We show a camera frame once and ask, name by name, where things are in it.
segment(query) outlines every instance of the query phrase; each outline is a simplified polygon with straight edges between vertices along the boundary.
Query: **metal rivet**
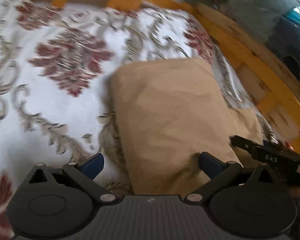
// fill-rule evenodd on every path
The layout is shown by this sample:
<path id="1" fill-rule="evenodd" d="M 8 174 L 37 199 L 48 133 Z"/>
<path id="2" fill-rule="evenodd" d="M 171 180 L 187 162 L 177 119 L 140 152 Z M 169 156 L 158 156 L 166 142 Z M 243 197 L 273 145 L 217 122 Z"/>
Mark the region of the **metal rivet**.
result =
<path id="1" fill-rule="evenodd" d="M 200 194 L 192 193 L 187 196 L 187 200 L 191 202 L 200 202 L 202 200 L 202 196 Z"/>
<path id="2" fill-rule="evenodd" d="M 103 202 L 112 202 L 112 201 L 115 201 L 117 198 L 113 194 L 103 194 L 103 195 L 100 196 L 100 199 Z"/>

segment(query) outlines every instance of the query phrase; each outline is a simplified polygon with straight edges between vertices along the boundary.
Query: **wooden bed frame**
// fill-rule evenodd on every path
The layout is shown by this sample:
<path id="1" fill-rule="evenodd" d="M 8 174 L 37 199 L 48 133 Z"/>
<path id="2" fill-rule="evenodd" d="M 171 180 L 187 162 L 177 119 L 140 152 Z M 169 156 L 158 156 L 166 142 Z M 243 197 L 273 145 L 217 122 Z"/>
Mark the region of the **wooden bed frame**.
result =
<path id="1" fill-rule="evenodd" d="M 62 8 L 69 0 L 51 0 L 52 5 Z M 247 65 L 269 88 L 257 108 L 267 116 L 277 104 L 281 104 L 292 117 L 300 133 L 300 84 L 288 68 L 265 46 L 256 43 L 234 21 L 207 6 L 197 8 L 173 0 L 107 0 L 106 6 L 121 11 L 139 9 L 143 2 L 152 5 L 182 9 L 193 14 L 219 44 L 234 69 Z M 289 142 L 300 154 L 300 134 Z"/>

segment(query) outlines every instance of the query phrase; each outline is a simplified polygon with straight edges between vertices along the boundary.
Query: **floral bedspread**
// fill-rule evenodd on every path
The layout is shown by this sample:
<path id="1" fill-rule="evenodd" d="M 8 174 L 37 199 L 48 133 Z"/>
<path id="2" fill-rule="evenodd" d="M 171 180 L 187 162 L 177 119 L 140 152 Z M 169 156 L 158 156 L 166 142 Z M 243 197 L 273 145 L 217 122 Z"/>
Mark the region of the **floral bedspread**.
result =
<path id="1" fill-rule="evenodd" d="M 95 181 L 132 191 L 109 87 L 119 66 L 201 57 L 221 73 L 225 99 L 240 105 L 241 95 L 248 98 L 238 94 L 231 67 L 222 65 L 220 51 L 214 58 L 214 50 L 184 11 L 62 11 L 0 0 L 0 239 L 13 234 L 5 209 L 35 163 L 60 167 L 102 152 L 105 168 Z"/>

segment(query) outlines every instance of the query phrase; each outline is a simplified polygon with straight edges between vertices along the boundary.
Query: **tan pillow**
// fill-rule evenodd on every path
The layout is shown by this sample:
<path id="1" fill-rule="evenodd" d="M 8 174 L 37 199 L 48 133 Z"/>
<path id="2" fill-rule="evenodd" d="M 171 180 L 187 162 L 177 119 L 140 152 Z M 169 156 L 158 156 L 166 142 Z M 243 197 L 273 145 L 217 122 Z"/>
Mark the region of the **tan pillow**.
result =
<path id="1" fill-rule="evenodd" d="M 112 78 L 112 93 L 135 194 L 184 196 L 200 187 L 209 181 L 198 166 L 202 151 L 239 162 L 229 146 L 235 114 L 204 60 L 125 65 Z"/>
<path id="2" fill-rule="evenodd" d="M 229 111 L 233 121 L 233 130 L 230 135 L 239 135 L 262 145 L 261 127 L 254 110 L 251 108 L 234 108 L 229 109 Z M 259 165 L 260 162 L 252 159 L 247 151 L 233 146 L 231 148 L 244 167 L 256 167 Z"/>

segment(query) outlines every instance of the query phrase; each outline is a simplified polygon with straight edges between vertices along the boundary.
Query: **circular pad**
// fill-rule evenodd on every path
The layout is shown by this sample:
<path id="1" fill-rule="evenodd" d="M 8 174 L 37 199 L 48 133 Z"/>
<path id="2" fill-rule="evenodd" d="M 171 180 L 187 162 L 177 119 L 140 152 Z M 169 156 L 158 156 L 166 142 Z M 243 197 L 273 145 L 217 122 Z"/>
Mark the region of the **circular pad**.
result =
<path id="1" fill-rule="evenodd" d="M 7 213 L 14 231 L 30 238 L 70 235 L 93 211 L 87 194 L 61 185 L 32 184 L 17 191 L 11 201 Z"/>
<path id="2" fill-rule="evenodd" d="M 211 199 L 209 208 L 223 229 L 248 238 L 282 234 L 297 215 L 287 191 L 264 182 L 223 189 Z"/>

